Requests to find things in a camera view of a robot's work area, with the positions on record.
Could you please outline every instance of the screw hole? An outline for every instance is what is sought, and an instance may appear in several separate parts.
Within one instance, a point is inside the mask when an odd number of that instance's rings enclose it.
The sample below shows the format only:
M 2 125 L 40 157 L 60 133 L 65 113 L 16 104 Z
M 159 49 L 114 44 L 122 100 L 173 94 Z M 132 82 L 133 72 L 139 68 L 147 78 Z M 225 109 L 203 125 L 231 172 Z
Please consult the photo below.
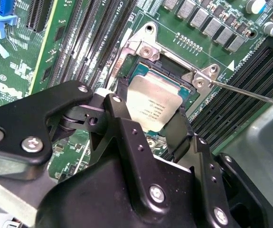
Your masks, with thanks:
M 251 32 L 250 34 L 249 34 L 249 37 L 250 38 L 253 38 L 253 37 L 255 37 L 256 36 L 256 33 L 255 32 Z
M 148 25 L 146 27 L 146 32 L 152 32 L 153 31 L 153 27 L 151 25 Z
M 211 180 L 216 183 L 217 182 L 217 179 L 215 177 L 212 177 Z
M 210 68 L 210 73 L 214 74 L 217 72 L 217 67 L 216 66 L 213 66 Z
M 137 149 L 138 149 L 139 151 L 144 151 L 144 147 L 143 147 L 142 145 L 139 145 L 139 146 L 137 147 Z
M 98 122 L 98 119 L 97 119 L 96 117 L 91 117 L 91 118 L 89 119 L 89 124 L 90 124 L 91 126 L 96 125 L 97 122 Z

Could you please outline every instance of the black dimm slot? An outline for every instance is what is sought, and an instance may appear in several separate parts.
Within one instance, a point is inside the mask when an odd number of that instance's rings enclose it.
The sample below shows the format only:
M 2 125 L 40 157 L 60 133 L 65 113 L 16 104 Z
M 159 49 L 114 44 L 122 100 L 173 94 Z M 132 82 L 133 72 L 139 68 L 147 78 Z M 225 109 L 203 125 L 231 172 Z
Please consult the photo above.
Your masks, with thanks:
M 83 24 L 83 23 L 76 23 L 76 22 L 77 21 L 83 22 L 85 20 L 87 14 L 88 14 L 89 8 L 90 8 L 90 4 L 93 2 L 92 0 L 88 0 L 83 13 L 80 14 L 83 1 L 84 0 L 78 0 L 74 6 L 74 10 L 72 12 L 72 16 L 69 21 L 69 27 L 66 29 L 66 37 L 62 41 L 61 52 L 57 58 L 57 62 L 55 64 L 55 67 L 53 70 L 54 73 L 53 73 L 52 78 L 49 82 L 49 87 L 59 84 L 59 82 L 64 74 L 65 68 L 68 64 L 68 61 L 69 61 L 69 57 L 70 57 L 69 53 L 71 53 L 74 48 L 74 45 L 76 43 L 77 37 L 79 35 L 79 32 L 80 32 L 82 24 Z M 76 28 L 75 35 L 71 41 L 71 35 L 73 34 L 75 28 Z
M 116 10 L 117 7 L 119 6 L 120 1 L 119 0 L 113 0 L 111 5 L 108 7 L 108 12 L 107 15 L 105 17 L 105 20 L 103 21 L 103 25 L 100 28 L 99 33 L 97 34 L 97 37 L 95 38 L 95 44 L 93 45 L 93 47 L 91 47 L 90 51 L 89 51 L 89 55 L 87 56 L 87 59 L 89 60 L 93 60 L 94 56 L 96 55 L 96 53 L 99 51 L 100 46 L 102 41 L 104 40 L 105 36 L 108 36 L 110 30 L 109 27 L 112 26 L 111 23 L 111 19 L 114 18 L 115 14 L 116 14 Z M 87 63 L 84 63 L 83 65 L 80 65 L 76 75 L 77 75 L 77 80 L 83 82 L 85 80 L 85 76 L 88 72 L 89 69 L 89 65 Z
M 268 66 L 267 68 L 257 68 L 256 70 L 254 70 L 253 72 L 256 72 L 255 75 L 253 75 L 249 80 L 244 81 L 240 87 L 242 87 L 243 89 L 250 91 L 250 92 L 254 92 L 254 93 L 258 93 L 260 94 L 261 91 L 258 91 L 256 89 L 254 89 L 254 87 L 256 85 L 259 85 L 260 82 L 262 82 L 262 79 L 259 77 L 258 75 L 265 75 L 272 67 L 273 67 L 273 58 L 269 59 L 266 66 Z M 232 107 L 234 107 L 236 104 L 238 104 L 240 102 L 241 99 L 245 98 L 245 96 L 241 96 L 238 93 L 232 92 L 232 91 L 228 91 L 228 95 L 226 99 L 229 99 L 231 102 L 230 103 L 222 103 L 219 107 L 218 107 L 218 111 L 215 113 L 215 115 L 210 116 L 209 117 L 209 122 L 214 121 L 215 123 L 213 124 L 213 126 L 210 125 L 202 125 L 201 127 L 197 128 L 198 132 L 202 132 L 203 129 L 205 129 L 205 132 L 210 132 L 211 129 L 216 129 L 217 127 L 217 123 L 221 123 L 223 124 L 224 121 L 222 121 L 222 119 L 227 119 L 228 116 L 227 115 L 231 115 L 232 113 Z
M 266 94 L 265 96 L 272 97 L 273 90 L 270 90 L 270 92 Z M 250 99 L 253 99 L 253 102 L 248 107 L 252 107 L 252 108 L 248 110 L 247 114 L 240 114 L 241 116 L 237 117 L 239 118 L 239 122 L 237 123 L 237 125 L 239 126 L 244 124 L 254 113 L 259 111 L 260 108 L 265 104 L 265 102 L 263 101 L 257 101 L 254 98 L 250 98 Z M 236 126 L 232 126 L 231 128 L 225 129 L 223 132 L 221 132 L 222 137 L 210 143 L 211 150 L 213 151 L 214 149 L 216 149 L 224 140 L 226 140 L 230 135 L 232 135 L 235 129 L 236 129 Z
M 250 57 L 247 61 L 247 65 L 249 63 L 250 67 L 241 68 L 241 77 L 236 77 L 234 74 L 229 80 L 228 84 L 231 86 L 239 87 L 241 83 L 249 77 L 251 72 L 256 68 L 256 65 L 260 64 L 265 58 L 269 56 L 271 51 L 265 47 L 259 48 L 256 53 L 258 53 L 258 58 Z M 196 118 L 196 121 L 192 122 L 192 126 L 194 129 L 199 128 L 204 125 L 205 120 L 209 119 L 212 113 L 223 103 L 226 101 L 227 97 L 229 97 L 233 92 L 228 91 L 226 89 L 221 89 L 217 96 L 203 109 L 200 115 Z
M 99 59 L 97 60 L 97 69 L 93 75 L 93 78 L 95 79 L 94 82 L 90 83 L 89 85 L 91 87 L 95 87 L 97 81 L 99 80 L 102 70 L 105 65 L 107 65 L 107 62 L 109 61 L 111 54 L 113 53 L 114 48 L 116 47 L 117 41 L 119 40 L 123 29 L 126 26 L 126 23 L 133 12 L 138 0 L 131 0 L 127 5 L 124 5 L 124 11 L 122 14 L 123 19 L 121 21 L 117 21 L 116 25 L 114 26 L 114 33 L 110 39 L 108 39 L 108 44 L 105 45 L 104 49 L 102 50 L 102 53 L 99 56 Z
M 273 96 L 273 50 L 268 47 L 268 42 L 235 73 L 229 81 L 230 85 Z M 254 98 L 222 89 L 192 125 L 195 132 L 205 138 L 214 150 L 264 104 Z
M 265 88 L 265 92 L 262 93 L 265 96 L 273 96 L 273 90 L 269 90 L 269 88 L 273 88 L 273 83 L 269 84 L 266 88 Z M 241 112 L 237 112 L 235 119 L 237 120 L 237 122 L 235 123 L 235 125 L 229 125 L 227 128 L 224 128 L 221 131 L 221 138 L 219 137 L 211 137 L 209 138 L 209 142 L 211 142 L 213 144 L 213 149 L 215 149 L 219 144 L 220 144 L 220 140 L 223 138 L 223 136 L 230 136 L 234 130 L 242 125 L 243 123 L 245 123 L 255 112 L 259 111 L 259 109 L 265 104 L 265 102 L 262 101 L 257 101 L 254 98 L 250 98 L 248 97 L 247 100 L 244 102 L 244 106 L 245 108 L 243 110 L 241 110 Z
M 259 83 L 263 83 L 264 80 L 266 80 L 266 78 L 261 78 L 259 76 L 253 76 L 250 78 L 250 80 L 248 81 L 248 83 L 243 86 L 242 88 L 245 90 L 249 90 L 251 92 L 254 93 L 258 93 L 261 94 L 262 91 L 259 90 L 255 90 L 252 87 L 255 85 L 259 85 Z M 232 121 L 232 118 L 229 118 L 229 116 L 232 113 L 232 110 L 239 110 L 241 111 L 240 105 L 242 105 L 242 103 L 240 102 L 241 99 L 245 99 L 247 98 L 246 96 L 237 94 L 237 93 L 231 93 L 231 95 L 227 98 L 228 100 L 230 100 L 230 103 L 222 103 L 222 105 L 218 108 L 218 110 L 216 110 L 216 112 L 214 112 L 214 114 L 212 116 L 210 116 L 209 118 L 209 126 L 205 126 L 201 127 L 201 128 L 197 128 L 198 132 L 201 132 L 203 134 L 205 134 L 206 139 L 208 139 L 207 134 L 212 134 L 212 132 L 217 132 L 215 131 L 215 129 L 217 129 L 219 126 L 218 124 L 220 123 L 221 125 L 223 123 L 226 123 L 226 119 L 230 119 Z
M 85 23 L 85 25 L 83 27 L 83 30 L 81 31 L 81 34 L 80 34 L 80 36 L 78 38 L 78 41 L 76 43 L 76 47 L 74 48 L 74 52 L 75 52 L 74 55 L 76 56 L 76 58 L 72 58 L 72 57 L 70 58 L 70 61 L 69 61 L 69 64 L 68 64 L 68 69 L 66 70 L 64 76 L 62 77 L 61 83 L 69 81 L 71 79 L 72 75 L 73 75 L 73 71 L 74 71 L 74 69 L 76 67 L 77 58 L 78 58 L 78 56 L 80 55 L 80 52 L 81 52 L 81 47 L 84 44 L 87 36 L 90 33 L 91 27 L 94 24 L 95 16 L 96 16 L 96 14 L 98 12 L 98 9 L 99 9 L 99 6 L 100 6 L 101 2 L 102 2 L 102 0 L 96 0 L 94 2 L 94 4 L 91 6 L 89 16 L 86 19 L 86 23 Z M 93 31 L 93 33 L 91 35 L 91 38 L 90 38 L 88 47 L 86 48 L 84 56 L 87 55 L 87 52 L 89 50 L 89 46 L 91 45 L 91 43 L 93 43 L 93 39 L 97 34 L 98 28 L 101 25 L 102 18 L 104 18 L 105 12 L 107 10 L 107 5 L 108 5 L 108 3 L 104 7 L 103 12 L 101 13 L 100 18 L 98 19 L 97 24 L 95 25 L 95 29 L 94 29 L 94 31 Z
M 256 88 L 251 89 L 251 90 L 252 90 L 252 92 L 257 93 L 257 94 L 264 94 L 266 89 L 272 83 L 273 83 L 273 77 L 268 77 L 267 79 L 266 79 L 266 77 L 263 77 L 263 78 L 260 78 L 259 82 L 257 82 L 254 85 L 254 86 L 256 86 Z M 221 124 L 218 125 L 217 127 L 214 127 L 213 131 L 212 131 L 212 129 L 210 129 L 210 130 L 205 129 L 205 132 L 210 133 L 209 136 L 206 138 L 206 140 L 208 140 L 209 142 L 212 142 L 216 138 L 216 135 L 214 133 L 219 132 L 222 129 L 222 127 L 224 127 L 227 124 L 227 121 L 222 121 L 222 119 L 230 120 L 230 122 L 234 123 L 234 120 L 237 119 L 236 117 L 239 113 L 245 113 L 245 109 L 248 108 L 247 103 L 250 101 L 257 101 L 257 100 L 255 100 L 253 98 L 249 98 L 244 95 L 237 94 L 232 99 L 232 101 L 234 101 L 234 103 L 230 103 L 230 104 L 231 104 L 231 107 L 233 107 L 233 108 L 230 109 L 229 107 L 227 107 L 227 110 L 229 110 L 229 112 L 227 112 L 226 115 L 223 115 L 221 119 L 218 119 L 218 122 Z

